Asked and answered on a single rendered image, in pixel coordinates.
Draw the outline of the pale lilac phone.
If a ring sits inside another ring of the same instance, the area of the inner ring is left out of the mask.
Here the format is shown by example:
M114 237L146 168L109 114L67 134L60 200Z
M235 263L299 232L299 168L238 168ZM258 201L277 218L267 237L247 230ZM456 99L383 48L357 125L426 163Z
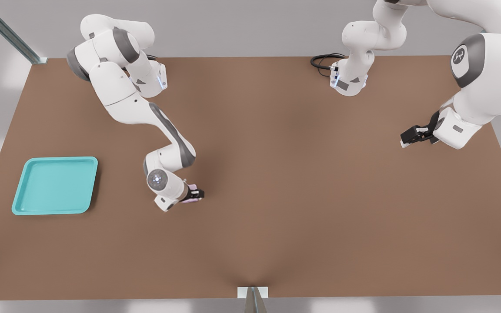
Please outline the pale lilac phone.
M180 200L181 203L191 203L201 200L201 190L197 188L196 184L187 185L187 194L185 198Z

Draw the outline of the pale blue-green tray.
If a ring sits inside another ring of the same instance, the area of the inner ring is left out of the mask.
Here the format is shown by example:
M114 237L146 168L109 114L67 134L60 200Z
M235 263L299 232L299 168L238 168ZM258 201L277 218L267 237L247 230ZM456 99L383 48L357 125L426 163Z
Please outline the pale blue-green tray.
M24 164L11 210L18 216L88 210L98 160L93 156L31 158Z

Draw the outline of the silver frame post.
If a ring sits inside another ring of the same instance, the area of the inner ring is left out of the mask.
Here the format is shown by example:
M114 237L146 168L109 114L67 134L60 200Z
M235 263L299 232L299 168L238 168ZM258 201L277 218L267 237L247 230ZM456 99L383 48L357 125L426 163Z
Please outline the silver frame post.
M267 313L263 299L268 298L268 287L237 287L238 299L245 299L244 313Z
M34 52L2 18L0 18L0 35L5 38L22 56L24 56L32 65L44 65L47 63L47 57L40 57Z

